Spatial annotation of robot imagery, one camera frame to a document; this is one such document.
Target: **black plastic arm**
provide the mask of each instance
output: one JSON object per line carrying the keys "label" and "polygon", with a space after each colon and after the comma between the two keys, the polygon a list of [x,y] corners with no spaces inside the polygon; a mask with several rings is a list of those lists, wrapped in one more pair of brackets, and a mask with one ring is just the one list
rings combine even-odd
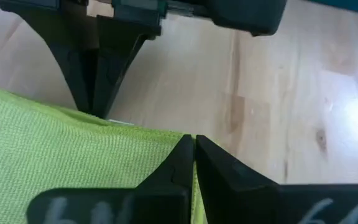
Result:
{"label": "black plastic arm", "polygon": [[278,185],[204,136],[196,163],[208,223],[358,224],[358,184]]}
{"label": "black plastic arm", "polygon": [[114,17],[86,15],[87,0],[0,0],[45,40],[77,108],[104,118],[147,39],[161,34],[160,11],[116,6]]}
{"label": "black plastic arm", "polygon": [[183,136],[166,160],[134,189],[54,189],[34,198],[28,224],[189,224],[194,144]]}

